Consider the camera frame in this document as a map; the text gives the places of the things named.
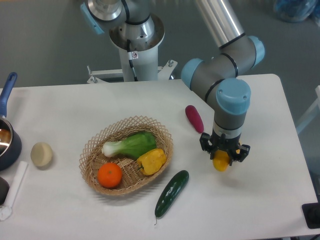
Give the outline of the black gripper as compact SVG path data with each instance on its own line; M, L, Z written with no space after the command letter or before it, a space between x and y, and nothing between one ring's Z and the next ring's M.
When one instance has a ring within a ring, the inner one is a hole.
M203 132L200 136L199 142L201 149L210 155L210 159L213 160L215 152L217 150L228 152L229 165L232 166L233 162L243 162L249 155L251 146L247 144L241 144L241 135L234 138L227 138L223 133L221 136L215 132L212 135Z

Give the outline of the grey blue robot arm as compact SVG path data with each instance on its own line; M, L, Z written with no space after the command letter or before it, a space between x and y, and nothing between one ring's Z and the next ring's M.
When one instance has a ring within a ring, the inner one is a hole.
M223 151L230 162L242 162L250 152L240 137L251 89L238 76L264 58L265 48L257 37L245 34L227 0L198 0L196 5L220 50L208 62L191 59L181 72L185 85L214 110L212 133L203 133L200 145L211 158ZM85 0L80 10L97 34L108 31L119 51L124 81L160 79L158 47L165 29L147 0Z

